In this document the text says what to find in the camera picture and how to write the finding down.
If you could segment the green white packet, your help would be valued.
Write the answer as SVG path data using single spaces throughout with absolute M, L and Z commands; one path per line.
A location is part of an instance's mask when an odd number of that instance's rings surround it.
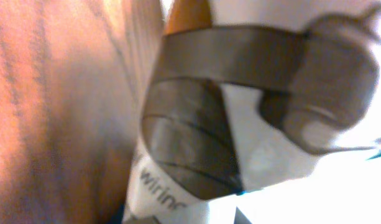
M 174 1 L 124 223 L 234 223 L 238 196 L 381 157 L 381 1 Z

